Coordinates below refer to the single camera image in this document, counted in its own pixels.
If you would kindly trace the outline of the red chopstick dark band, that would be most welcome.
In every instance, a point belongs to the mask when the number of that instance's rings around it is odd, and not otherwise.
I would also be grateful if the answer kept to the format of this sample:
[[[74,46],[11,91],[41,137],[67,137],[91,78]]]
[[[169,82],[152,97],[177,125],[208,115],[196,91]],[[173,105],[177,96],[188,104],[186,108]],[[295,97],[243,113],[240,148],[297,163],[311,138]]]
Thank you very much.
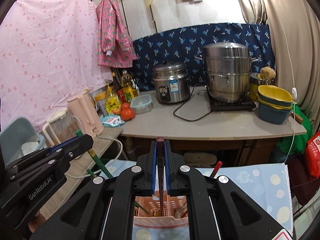
[[[217,175],[221,166],[222,166],[222,161],[218,161],[217,164],[215,165],[213,171],[210,174],[211,178],[215,178],[215,176]],[[184,206],[180,209],[180,211],[178,213],[179,213],[179,215],[177,215],[177,218],[183,218],[186,216],[186,214],[187,214],[187,204],[186,203],[184,204]]]

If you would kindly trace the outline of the green chopstick gold band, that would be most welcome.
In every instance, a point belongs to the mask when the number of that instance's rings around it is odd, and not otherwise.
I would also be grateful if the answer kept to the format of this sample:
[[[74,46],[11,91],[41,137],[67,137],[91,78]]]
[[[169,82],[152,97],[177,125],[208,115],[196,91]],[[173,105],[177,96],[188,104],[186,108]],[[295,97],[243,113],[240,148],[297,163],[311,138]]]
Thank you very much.
[[[98,174],[99,172],[101,172],[101,170],[97,170],[97,171],[93,172],[93,171],[90,170],[90,169],[87,169],[86,171],[87,171],[87,173],[88,173],[90,176],[92,176],[92,177],[96,177],[97,174]],[[106,175],[106,176],[107,176],[107,178],[113,178],[113,175],[112,175],[108,170],[107,170],[107,175]],[[145,213],[149,214],[149,211],[148,211],[146,208],[144,208],[143,206],[141,206],[141,205],[139,204],[139,202],[135,201],[135,206],[138,207],[138,208],[140,208],[140,209],[142,209]]]

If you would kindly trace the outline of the blue spotted tablecloth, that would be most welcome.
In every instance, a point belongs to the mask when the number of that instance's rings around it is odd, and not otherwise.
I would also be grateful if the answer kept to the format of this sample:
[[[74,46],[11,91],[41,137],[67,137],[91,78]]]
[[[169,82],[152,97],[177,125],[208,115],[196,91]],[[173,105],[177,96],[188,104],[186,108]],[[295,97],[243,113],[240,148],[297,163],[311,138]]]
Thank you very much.
[[[116,177],[135,166],[134,161],[115,160],[107,169]],[[258,203],[293,236],[292,198],[289,174],[285,164],[261,164],[242,167],[222,167],[217,176],[225,175]],[[189,228],[146,229],[133,226],[132,239],[189,239]]]

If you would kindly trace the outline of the beige curtain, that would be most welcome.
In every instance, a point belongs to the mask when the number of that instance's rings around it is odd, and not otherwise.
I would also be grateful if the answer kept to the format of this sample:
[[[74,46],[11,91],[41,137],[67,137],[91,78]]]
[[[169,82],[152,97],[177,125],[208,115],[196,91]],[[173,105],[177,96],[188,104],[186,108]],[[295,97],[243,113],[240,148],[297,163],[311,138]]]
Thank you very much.
[[[247,23],[270,28],[276,84],[297,90],[297,103],[319,126],[319,19],[307,0],[238,0]]]

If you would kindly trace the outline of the pink perforated utensil holder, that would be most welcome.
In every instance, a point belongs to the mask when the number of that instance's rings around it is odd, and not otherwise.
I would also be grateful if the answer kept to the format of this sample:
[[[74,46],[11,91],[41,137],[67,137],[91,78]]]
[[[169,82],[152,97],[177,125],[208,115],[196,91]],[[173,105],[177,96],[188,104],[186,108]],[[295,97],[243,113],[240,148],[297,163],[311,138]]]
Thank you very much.
[[[188,214],[176,218],[176,213],[184,207],[185,196],[171,197],[164,191],[161,212],[159,193],[152,197],[136,197],[136,201],[149,213],[135,207],[133,224],[147,229],[173,229],[188,225]]]

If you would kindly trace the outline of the silver rice cooker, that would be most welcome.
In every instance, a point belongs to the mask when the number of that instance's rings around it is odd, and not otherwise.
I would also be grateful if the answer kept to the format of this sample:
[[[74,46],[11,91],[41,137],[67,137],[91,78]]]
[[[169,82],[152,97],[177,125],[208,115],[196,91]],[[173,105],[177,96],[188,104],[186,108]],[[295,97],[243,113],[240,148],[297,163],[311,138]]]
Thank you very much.
[[[190,97],[190,75],[185,63],[164,62],[153,68],[156,98],[161,104],[184,102]]]

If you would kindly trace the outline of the brown loofah sponge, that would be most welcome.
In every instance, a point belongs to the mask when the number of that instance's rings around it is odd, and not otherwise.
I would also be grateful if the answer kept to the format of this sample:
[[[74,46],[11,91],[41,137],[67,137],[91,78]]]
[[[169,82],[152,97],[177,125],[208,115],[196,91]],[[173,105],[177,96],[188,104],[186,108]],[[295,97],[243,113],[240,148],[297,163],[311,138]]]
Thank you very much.
[[[272,80],[276,77],[276,72],[271,67],[266,66],[261,68],[259,76],[263,80]]]

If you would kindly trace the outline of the white glass kettle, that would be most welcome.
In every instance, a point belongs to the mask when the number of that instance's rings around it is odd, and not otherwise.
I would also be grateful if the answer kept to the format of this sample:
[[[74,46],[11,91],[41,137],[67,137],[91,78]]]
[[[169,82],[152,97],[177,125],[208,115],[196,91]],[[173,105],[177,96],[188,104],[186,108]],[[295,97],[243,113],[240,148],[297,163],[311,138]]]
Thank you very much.
[[[58,145],[75,137],[76,131],[80,128],[78,118],[64,107],[47,119],[42,131],[50,145]]]

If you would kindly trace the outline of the grey kitchen counter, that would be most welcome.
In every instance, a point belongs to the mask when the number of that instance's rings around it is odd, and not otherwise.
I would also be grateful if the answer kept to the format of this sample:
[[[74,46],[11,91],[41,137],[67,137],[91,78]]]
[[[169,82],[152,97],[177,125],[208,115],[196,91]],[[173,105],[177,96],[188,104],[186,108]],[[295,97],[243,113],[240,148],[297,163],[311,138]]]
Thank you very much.
[[[207,91],[197,87],[190,101],[173,111],[177,105],[161,105],[153,99],[153,109],[137,115],[120,128],[105,127],[94,138],[93,149],[98,156],[111,146],[110,138],[119,136],[129,138],[155,139],[164,137],[175,146],[188,151],[208,148],[236,149],[242,145],[257,147],[275,144],[279,138],[305,134],[306,129],[292,117],[281,125],[261,120],[257,109],[250,111],[211,112]]]

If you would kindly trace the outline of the stainless steamer pot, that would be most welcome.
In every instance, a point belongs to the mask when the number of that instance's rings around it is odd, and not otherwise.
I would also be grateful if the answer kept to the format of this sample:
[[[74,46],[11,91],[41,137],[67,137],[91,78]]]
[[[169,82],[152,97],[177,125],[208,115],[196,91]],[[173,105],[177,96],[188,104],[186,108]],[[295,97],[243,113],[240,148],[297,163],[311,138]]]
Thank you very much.
[[[235,103],[249,90],[251,63],[258,58],[249,55],[243,44],[232,42],[211,43],[203,47],[195,59],[204,62],[208,74],[210,96],[225,103]]]

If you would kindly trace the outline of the black induction cooker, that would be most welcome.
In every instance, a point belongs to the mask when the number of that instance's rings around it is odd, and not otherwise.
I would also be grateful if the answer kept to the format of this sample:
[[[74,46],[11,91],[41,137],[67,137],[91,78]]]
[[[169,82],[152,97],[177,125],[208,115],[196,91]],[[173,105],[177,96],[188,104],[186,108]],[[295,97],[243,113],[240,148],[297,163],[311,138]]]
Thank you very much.
[[[209,104],[212,112],[250,111],[255,109],[256,107],[255,102],[247,96],[241,98],[240,101],[238,102],[227,103],[227,102],[220,102],[214,99],[210,95],[208,89],[207,89],[207,94],[208,94],[208,100],[209,100]]]

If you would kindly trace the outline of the red tomato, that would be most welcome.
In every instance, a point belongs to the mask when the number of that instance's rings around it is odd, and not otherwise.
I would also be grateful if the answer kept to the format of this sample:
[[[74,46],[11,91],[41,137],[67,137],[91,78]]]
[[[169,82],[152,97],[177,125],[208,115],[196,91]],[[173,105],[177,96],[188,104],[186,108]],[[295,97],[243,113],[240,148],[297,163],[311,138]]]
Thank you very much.
[[[120,117],[122,120],[129,121],[135,118],[135,111],[130,107],[130,104],[128,102],[123,103],[120,109]]]

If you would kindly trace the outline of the yellow oil bottle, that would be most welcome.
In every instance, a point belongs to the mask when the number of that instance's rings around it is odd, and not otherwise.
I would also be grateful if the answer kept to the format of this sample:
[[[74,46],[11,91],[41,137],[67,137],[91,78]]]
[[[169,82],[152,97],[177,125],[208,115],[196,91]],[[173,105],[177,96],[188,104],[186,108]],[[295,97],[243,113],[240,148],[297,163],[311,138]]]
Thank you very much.
[[[121,85],[123,87],[125,99],[128,103],[130,103],[133,98],[138,96],[138,92],[134,85],[133,77],[127,72],[127,70],[123,70],[123,75],[121,77]]]

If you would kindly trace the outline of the purple brown chopstick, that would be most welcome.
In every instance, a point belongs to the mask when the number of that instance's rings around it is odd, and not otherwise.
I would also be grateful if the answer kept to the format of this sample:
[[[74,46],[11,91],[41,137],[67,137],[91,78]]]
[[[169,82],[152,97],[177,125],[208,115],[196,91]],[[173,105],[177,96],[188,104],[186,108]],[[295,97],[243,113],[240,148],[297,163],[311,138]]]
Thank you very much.
[[[163,216],[163,177],[164,177],[164,138],[156,139],[157,146],[157,168],[158,168],[158,183],[159,183],[159,206],[160,211],[158,216]]]

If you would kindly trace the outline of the blue white snack packet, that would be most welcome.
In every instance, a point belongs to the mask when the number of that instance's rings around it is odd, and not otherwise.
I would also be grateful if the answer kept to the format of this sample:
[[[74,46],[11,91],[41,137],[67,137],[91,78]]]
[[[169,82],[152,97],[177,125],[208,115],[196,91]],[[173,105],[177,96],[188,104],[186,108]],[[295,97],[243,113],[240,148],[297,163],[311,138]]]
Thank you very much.
[[[113,114],[103,116],[100,120],[105,127],[111,128],[121,127],[123,124],[125,124],[125,121],[122,120],[122,118],[119,115]]]

